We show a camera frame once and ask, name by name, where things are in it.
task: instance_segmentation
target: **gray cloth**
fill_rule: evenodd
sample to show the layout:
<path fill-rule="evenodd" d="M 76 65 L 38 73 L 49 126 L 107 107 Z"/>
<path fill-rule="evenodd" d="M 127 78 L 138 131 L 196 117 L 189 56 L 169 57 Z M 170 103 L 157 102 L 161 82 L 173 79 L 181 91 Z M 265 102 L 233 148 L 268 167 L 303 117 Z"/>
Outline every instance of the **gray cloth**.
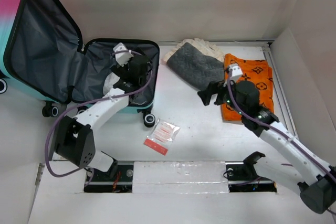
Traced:
<path fill-rule="evenodd" d="M 224 65 L 185 43 L 167 61 L 167 66 L 196 89 L 206 89 L 209 82 L 224 79 Z"/>

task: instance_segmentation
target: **plastic bag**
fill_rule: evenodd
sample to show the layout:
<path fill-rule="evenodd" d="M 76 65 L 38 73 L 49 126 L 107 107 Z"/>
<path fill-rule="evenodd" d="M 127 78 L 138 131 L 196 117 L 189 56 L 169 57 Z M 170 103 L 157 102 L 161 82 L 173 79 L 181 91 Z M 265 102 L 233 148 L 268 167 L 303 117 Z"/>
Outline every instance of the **plastic bag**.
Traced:
<path fill-rule="evenodd" d="M 158 119 L 152 133 L 147 136 L 144 145 L 166 155 L 180 127 Z"/>

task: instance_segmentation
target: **white robotic arm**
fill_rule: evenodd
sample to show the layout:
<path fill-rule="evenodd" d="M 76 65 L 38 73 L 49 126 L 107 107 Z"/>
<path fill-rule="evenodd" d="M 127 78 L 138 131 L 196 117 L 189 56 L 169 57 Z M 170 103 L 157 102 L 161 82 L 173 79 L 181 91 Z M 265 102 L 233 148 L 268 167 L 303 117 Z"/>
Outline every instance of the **white robotic arm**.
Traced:
<path fill-rule="evenodd" d="M 238 64 L 227 69 L 230 83 L 211 82 L 198 95 L 204 105 L 217 95 L 216 105 L 226 103 L 242 114 L 245 127 L 273 146 L 292 165 L 283 166 L 255 152 L 244 160 L 245 170 L 253 177 L 266 177 L 298 194 L 314 212 L 323 213 L 336 201 L 336 169 L 312 153 L 290 134 L 278 118 L 259 105 L 259 91 L 249 81 L 236 83 L 243 73 Z"/>
<path fill-rule="evenodd" d="M 56 153 L 79 168 L 95 168 L 110 177 L 114 176 L 118 162 L 106 153 L 96 150 L 93 136 L 108 119 L 129 105 L 130 95 L 144 89 L 151 79 L 150 74 L 147 83 L 142 83 L 146 80 L 148 71 L 151 71 L 151 62 L 147 56 L 137 53 L 141 56 L 133 59 L 131 51 L 128 51 L 122 43 L 113 50 L 118 63 L 115 71 L 119 74 L 112 70 L 108 76 L 110 90 L 100 101 L 82 113 L 72 118 L 68 116 L 62 118 L 55 145 Z M 149 120 L 147 118 L 149 115 L 151 114 L 144 114 L 144 119 Z"/>

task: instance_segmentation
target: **open suitcase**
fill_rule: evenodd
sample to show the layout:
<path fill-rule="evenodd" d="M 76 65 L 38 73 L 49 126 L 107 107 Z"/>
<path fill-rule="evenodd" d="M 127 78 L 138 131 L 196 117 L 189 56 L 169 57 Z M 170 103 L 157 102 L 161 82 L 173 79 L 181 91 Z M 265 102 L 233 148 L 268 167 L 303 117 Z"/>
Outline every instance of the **open suitcase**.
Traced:
<path fill-rule="evenodd" d="M 94 39 L 83 44 L 75 21 L 59 0 L 0 0 L 0 93 L 7 84 L 46 101 L 44 116 L 56 116 L 53 103 L 81 103 L 103 97 L 103 85 L 122 42 L 146 54 L 151 83 L 130 97 L 123 112 L 150 113 L 159 67 L 159 47 L 148 40 Z"/>

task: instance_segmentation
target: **wire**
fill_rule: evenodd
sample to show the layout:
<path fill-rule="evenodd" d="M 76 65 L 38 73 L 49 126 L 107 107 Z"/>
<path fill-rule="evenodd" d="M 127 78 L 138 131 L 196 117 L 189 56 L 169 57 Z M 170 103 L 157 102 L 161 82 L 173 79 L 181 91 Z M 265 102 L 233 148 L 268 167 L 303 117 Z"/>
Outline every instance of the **wire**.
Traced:
<path fill-rule="evenodd" d="M 91 176 L 89 178 L 89 181 L 87 181 L 85 184 L 84 184 L 84 187 L 87 187 L 93 180 L 93 176 L 94 176 L 94 171 L 95 169 L 94 168 L 90 168 L 91 169 Z"/>
<path fill-rule="evenodd" d="M 233 105 L 235 106 L 236 110 L 238 110 L 242 116 L 246 117 L 247 119 L 251 120 L 252 122 L 255 122 L 257 124 L 259 124 L 260 126 L 263 126 L 263 127 L 267 127 L 277 133 L 279 133 L 281 136 L 283 136 L 285 138 L 285 140 L 289 140 L 290 137 L 287 136 L 284 132 L 282 132 L 281 130 L 267 124 L 267 123 L 264 123 L 264 122 L 261 122 L 259 121 L 258 119 L 254 119 L 252 118 L 251 116 L 249 116 L 248 114 L 246 114 L 243 110 L 241 110 L 241 108 L 238 106 L 237 102 L 235 101 L 235 98 L 233 96 L 233 93 L 232 93 L 232 89 L 231 89 L 231 82 L 230 82 L 230 78 L 231 78 L 231 74 L 232 74 L 232 71 L 230 71 L 230 73 L 227 75 L 227 87 L 228 87 L 228 91 L 229 91 L 229 95 L 230 95 L 230 98 L 232 100 L 232 103 Z M 336 178 L 327 170 L 325 169 L 317 160 L 315 160 L 313 157 L 311 157 L 309 155 L 309 153 L 307 153 L 303 148 L 301 148 L 300 145 L 298 145 L 296 142 L 294 141 L 290 141 L 290 143 L 296 148 L 298 149 L 304 156 L 306 156 L 306 158 L 308 158 L 310 161 L 312 161 L 316 166 L 318 166 L 323 172 L 325 172 L 331 179 L 334 183 L 336 183 Z"/>
<path fill-rule="evenodd" d="M 120 53 L 120 52 L 129 52 L 129 51 L 119 51 L 119 52 L 115 52 L 111 55 L 113 56 L 113 55 L 115 55 L 117 53 Z M 74 106 L 68 108 L 61 115 L 59 115 L 59 117 L 56 118 L 56 120 L 54 121 L 53 125 L 51 126 L 51 128 L 48 132 L 48 135 L 47 135 L 47 138 L 46 138 L 46 144 L 45 144 L 45 147 L 44 147 L 44 159 L 45 159 L 46 166 L 47 166 L 47 169 L 48 169 L 49 173 L 56 178 L 62 178 L 62 177 L 68 176 L 68 175 L 73 174 L 73 173 L 82 169 L 82 168 L 77 168 L 77 169 L 74 169 L 74 170 L 72 170 L 70 172 L 67 172 L 67 173 L 64 173 L 64 174 L 56 174 L 53 171 L 53 169 L 51 168 L 51 165 L 50 165 L 49 156 L 48 156 L 49 151 L 48 150 L 49 150 L 49 143 L 50 143 L 51 135 L 55 131 L 55 128 L 57 127 L 59 122 L 65 117 L 66 114 L 68 114 L 70 111 L 72 111 L 72 110 L 74 110 L 78 107 L 89 105 L 91 103 L 96 103 L 96 102 L 101 102 L 101 101 L 106 101 L 106 100 L 110 100 L 110 99 L 116 99 L 116 98 L 127 97 L 127 96 L 130 96 L 130 95 L 138 94 L 138 93 L 142 92 L 149 85 L 149 83 L 152 80 L 152 76 L 153 76 L 153 72 L 151 71 L 147 83 L 144 86 L 142 86 L 141 88 L 139 88 L 138 90 L 135 90 L 135 91 L 132 91 L 132 92 L 129 92 L 129 93 L 125 93 L 125 94 L 114 95 L 114 96 L 111 96 L 111 97 L 103 97 L 103 98 L 99 98 L 99 99 L 94 99 L 92 101 L 77 104 L 77 105 L 74 105 Z"/>
<path fill-rule="evenodd" d="M 327 211 L 328 211 L 329 213 L 331 213 L 332 215 L 335 215 L 335 216 L 336 216 L 336 212 L 331 211 L 330 209 L 327 209 Z"/>
<path fill-rule="evenodd" d="M 134 54 L 134 55 L 142 55 L 141 53 L 139 53 L 139 52 L 136 52 L 136 51 L 132 51 L 132 50 L 122 50 L 122 51 L 118 51 L 118 52 L 112 52 L 111 53 L 111 56 L 115 56 L 115 55 L 117 55 L 117 54 L 120 54 L 120 53 L 122 53 L 122 52 L 129 52 L 130 54 Z"/>
<path fill-rule="evenodd" d="M 253 180 L 248 181 L 248 182 L 235 184 L 235 186 L 245 186 L 245 185 L 249 185 L 249 184 L 251 184 L 251 183 L 253 183 L 254 181 L 257 181 L 257 180 L 259 180 L 259 182 L 260 182 L 260 179 L 261 179 L 261 177 L 257 177 L 257 178 L 255 178 L 255 179 L 253 179 Z"/>
<path fill-rule="evenodd" d="M 113 182 L 113 190 L 112 190 L 112 192 L 114 192 L 116 190 L 116 187 L 117 187 L 118 181 L 120 179 L 120 176 L 121 176 L 121 172 L 119 171 L 118 174 L 117 174 L 117 178 Z"/>

